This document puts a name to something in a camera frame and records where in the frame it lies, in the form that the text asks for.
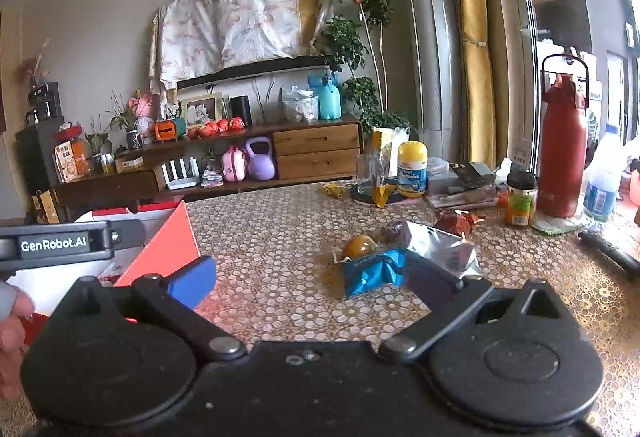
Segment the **wooden tv stand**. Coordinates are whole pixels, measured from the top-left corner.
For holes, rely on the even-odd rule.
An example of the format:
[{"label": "wooden tv stand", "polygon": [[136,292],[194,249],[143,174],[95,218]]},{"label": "wooden tv stand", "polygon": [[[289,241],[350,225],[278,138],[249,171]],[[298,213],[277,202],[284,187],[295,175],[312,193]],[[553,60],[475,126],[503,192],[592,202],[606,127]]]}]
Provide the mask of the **wooden tv stand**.
[{"label": "wooden tv stand", "polygon": [[[204,153],[213,145],[236,143],[244,146],[246,139],[268,136],[274,147],[276,177],[269,181],[225,182],[216,188],[185,188],[168,190],[158,179],[161,163]],[[355,175],[356,157],[362,152],[362,128],[351,115],[316,123],[256,124],[241,131],[227,131],[204,139],[186,137],[174,141],[154,142],[139,150],[119,154],[117,160],[144,158],[143,166],[118,174],[99,174],[59,184],[54,197],[67,220],[88,210],[112,207],[137,207],[140,202],[160,202],[184,198],[186,201],[239,193],[242,191],[348,179]]]}]

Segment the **small jar with black lid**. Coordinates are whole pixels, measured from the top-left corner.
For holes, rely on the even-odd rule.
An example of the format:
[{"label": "small jar with black lid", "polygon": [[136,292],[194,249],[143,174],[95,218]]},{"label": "small jar with black lid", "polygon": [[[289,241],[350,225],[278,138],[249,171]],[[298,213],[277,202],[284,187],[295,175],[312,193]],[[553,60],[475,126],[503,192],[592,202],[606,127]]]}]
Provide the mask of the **small jar with black lid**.
[{"label": "small jar with black lid", "polygon": [[538,178],[531,172],[512,171],[507,176],[507,189],[507,224],[516,227],[530,226],[536,214]]}]

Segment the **metal screw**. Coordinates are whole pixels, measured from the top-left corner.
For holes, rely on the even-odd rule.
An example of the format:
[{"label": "metal screw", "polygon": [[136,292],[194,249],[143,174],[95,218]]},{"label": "metal screw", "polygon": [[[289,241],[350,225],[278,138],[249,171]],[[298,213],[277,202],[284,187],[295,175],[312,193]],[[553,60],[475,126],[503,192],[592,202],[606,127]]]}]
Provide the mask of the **metal screw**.
[{"label": "metal screw", "polygon": [[294,367],[298,365],[302,365],[302,363],[305,362],[305,360],[302,359],[300,356],[287,356],[285,361],[287,361],[287,363],[289,363],[290,365],[293,365]]},{"label": "metal screw", "polygon": [[231,336],[220,336],[209,341],[209,348],[219,354],[233,354],[242,348],[242,343]]},{"label": "metal screw", "polygon": [[406,336],[391,336],[385,341],[385,346],[394,354],[408,354],[415,350],[416,344]]},{"label": "metal screw", "polygon": [[307,361],[320,361],[320,359],[322,359],[322,356],[314,351],[303,351],[302,357]]}]

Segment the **human hand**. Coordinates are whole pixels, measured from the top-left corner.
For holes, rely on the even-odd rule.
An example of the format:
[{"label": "human hand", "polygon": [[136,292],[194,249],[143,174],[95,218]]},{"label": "human hand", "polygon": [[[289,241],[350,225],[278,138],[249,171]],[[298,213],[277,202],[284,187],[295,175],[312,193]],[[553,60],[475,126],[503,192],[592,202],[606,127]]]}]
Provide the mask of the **human hand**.
[{"label": "human hand", "polygon": [[0,398],[12,399],[22,393],[20,366],[25,333],[20,318],[30,317],[33,309],[31,298],[18,289],[11,314],[0,320]]}]

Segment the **pink teddy bear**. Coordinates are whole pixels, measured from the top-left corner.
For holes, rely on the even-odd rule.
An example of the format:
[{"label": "pink teddy bear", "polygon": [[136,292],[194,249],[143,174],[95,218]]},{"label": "pink teddy bear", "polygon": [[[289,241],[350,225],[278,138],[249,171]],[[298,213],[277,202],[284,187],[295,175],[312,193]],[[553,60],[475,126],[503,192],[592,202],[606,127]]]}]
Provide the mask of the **pink teddy bear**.
[{"label": "pink teddy bear", "polygon": [[154,115],[154,96],[153,94],[140,95],[140,91],[136,90],[134,97],[129,99],[129,108],[134,110],[136,114],[136,127],[138,134],[144,144],[149,144],[156,137],[154,127],[155,121],[151,119]]}]

